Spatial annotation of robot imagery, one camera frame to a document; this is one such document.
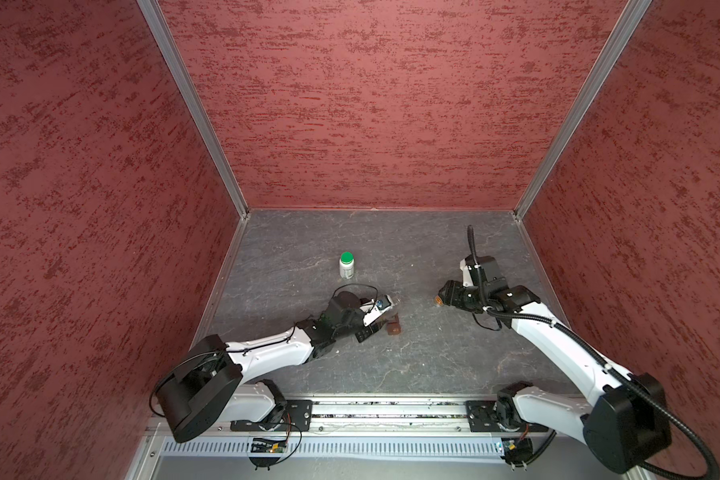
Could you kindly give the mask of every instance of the metal bracket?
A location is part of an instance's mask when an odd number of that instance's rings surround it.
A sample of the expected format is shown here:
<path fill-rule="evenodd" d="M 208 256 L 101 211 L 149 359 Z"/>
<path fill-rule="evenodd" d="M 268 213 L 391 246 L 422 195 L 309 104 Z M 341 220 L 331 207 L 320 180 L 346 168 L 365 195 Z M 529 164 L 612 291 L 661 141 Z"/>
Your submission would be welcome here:
<path fill-rule="evenodd" d="M 467 400 L 464 406 L 467 407 L 467 420 L 469 430 L 472 433 L 502 433 L 502 429 L 494 417 L 493 400 Z M 528 424 L 528 432 L 548 432 L 549 429 L 536 423 Z"/>
<path fill-rule="evenodd" d="M 285 424 L 286 414 L 291 416 L 291 423 L 302 430 L 302 433 L 309 430 L 309 423 L 312 421 L 312 400 L 287 400 L 288 406 L 283 413 L 282 424 L 275 428 L 269 423 L 247 422 L 238 420 L 230 423 L 232 432 L 284 432 L 288 427 Z"/>

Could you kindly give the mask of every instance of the white bottle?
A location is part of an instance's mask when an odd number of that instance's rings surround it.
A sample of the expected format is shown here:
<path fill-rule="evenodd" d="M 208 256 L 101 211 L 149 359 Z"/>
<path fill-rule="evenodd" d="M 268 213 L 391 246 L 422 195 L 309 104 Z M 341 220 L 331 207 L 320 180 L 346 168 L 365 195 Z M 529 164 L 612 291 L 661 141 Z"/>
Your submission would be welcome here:
<path fill-rule="evenodd" d="M 349 252 L 344 252 L 338 259 L 338 273 L 347 279 L 355 275 L 355 257 Z"/>

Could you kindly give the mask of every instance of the red wall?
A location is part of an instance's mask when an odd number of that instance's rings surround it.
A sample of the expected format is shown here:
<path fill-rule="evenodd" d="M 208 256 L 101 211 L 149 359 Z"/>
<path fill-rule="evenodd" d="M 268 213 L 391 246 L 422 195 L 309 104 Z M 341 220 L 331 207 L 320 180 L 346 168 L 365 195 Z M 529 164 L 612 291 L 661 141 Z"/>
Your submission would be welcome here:
<path fill-rule="evenodd" d="M 511 210 L 625 1 L 160 4 L 251 206 Z"/>
<path fill-rule="evenodd" d="M 720 0 L 654 0 L 526 223 L 574 328 L 720 461 Z"/>
<path fill-rule="evenodd" d="M 0 479 L 123 477 L 235 222 L 134 1 L 0 2 Z"/>

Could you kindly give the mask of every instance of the brown object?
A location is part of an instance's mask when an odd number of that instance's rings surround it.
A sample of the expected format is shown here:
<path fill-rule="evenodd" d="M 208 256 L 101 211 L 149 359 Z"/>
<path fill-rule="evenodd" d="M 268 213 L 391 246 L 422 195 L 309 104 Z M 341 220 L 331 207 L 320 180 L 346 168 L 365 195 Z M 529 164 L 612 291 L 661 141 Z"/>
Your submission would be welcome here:
<path fill-rule="evenodd" d="M 402 328 L 400 327 L 400 317 L 398 317 L 398 314 L 395 313 L 394 317 L 387 322 L 387 334 L 389 335 L 400 335 L 400 332 L 402 332 Z"/>

